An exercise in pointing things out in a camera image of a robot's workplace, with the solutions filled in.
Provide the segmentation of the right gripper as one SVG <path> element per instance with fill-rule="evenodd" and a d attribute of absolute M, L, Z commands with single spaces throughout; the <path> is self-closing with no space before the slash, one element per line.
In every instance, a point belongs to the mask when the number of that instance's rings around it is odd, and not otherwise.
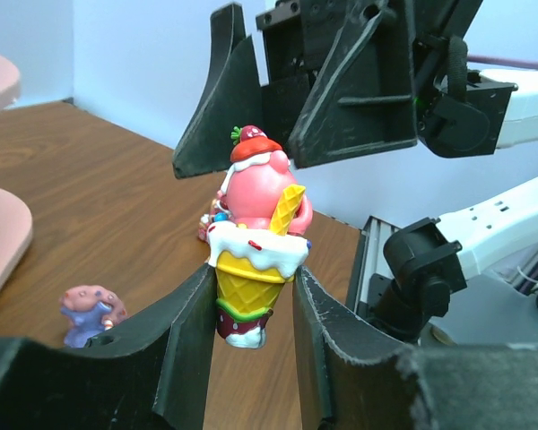
<path fill-rule="evenodd" d="M 490 155 L 516 85 L 468 68 L 477 1 L 279 1 L 256 18 L 265 126 L 297 168 L 424 143 Z"/>

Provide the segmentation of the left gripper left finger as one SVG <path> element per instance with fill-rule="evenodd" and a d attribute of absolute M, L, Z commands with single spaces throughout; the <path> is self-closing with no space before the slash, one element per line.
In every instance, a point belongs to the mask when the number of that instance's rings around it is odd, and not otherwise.
<path fill-rule="evenodd" d="M 0 429 L 200 429 L 215 334 L 204 264 L 84 348 L 0 337 Z"/>

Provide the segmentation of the ice cream cone bear toy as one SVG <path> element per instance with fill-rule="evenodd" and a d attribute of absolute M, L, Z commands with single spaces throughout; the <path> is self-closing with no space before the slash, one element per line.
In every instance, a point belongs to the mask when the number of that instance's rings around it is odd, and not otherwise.
<path fill-rule="evenodd" d="M 232 347 L 258 349 L 282 288 L 308 257 L 313 208 L 279 143 L 255 125 L 234 128 L 231 138 L 219 189 L 228 214 L 215 216 L 206 241 L 217 279 L 216 328 Z"/>

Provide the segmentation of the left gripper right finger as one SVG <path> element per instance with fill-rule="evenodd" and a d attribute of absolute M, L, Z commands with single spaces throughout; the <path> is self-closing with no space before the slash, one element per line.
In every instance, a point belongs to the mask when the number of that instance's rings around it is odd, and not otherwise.
<path fill-rule="evenodd" d="M 538 429 L 538 344 L 417 347 L 360 319 L 306 267 L 293 284 L 306 429 Z"/>

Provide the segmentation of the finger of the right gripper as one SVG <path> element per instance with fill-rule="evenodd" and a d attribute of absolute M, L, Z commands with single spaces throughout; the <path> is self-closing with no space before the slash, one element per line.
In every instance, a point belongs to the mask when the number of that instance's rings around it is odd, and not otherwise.
<path fill-rule="evenodd" d="M 259 81 L 253 39 L 243 8 L 230 3 L 210 17 L 207 80 L 174 151 L 176 178 L 219 172 L 230 164 L 229 134 L 235 126 L 258 125 L 286 143 L 310 91 L 303 64 L 301 4 L 279 2 L 256 17 L 262 31 L 269 82 Z"/>

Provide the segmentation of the pink bear cake square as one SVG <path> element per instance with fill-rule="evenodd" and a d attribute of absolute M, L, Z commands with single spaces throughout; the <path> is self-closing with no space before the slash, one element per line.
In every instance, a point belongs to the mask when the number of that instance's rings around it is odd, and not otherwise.
<path fill-rule="evenodd" d="M 203 242 L 207 241 L 209 227 L 214 223 L 215 216 L 218 213 L 228 214 L 227 205 L 223 201 L 221 190 L 219 190 L 212 199 L 209 210 L 200 218 L 198 226 L 198 238 Z"/>

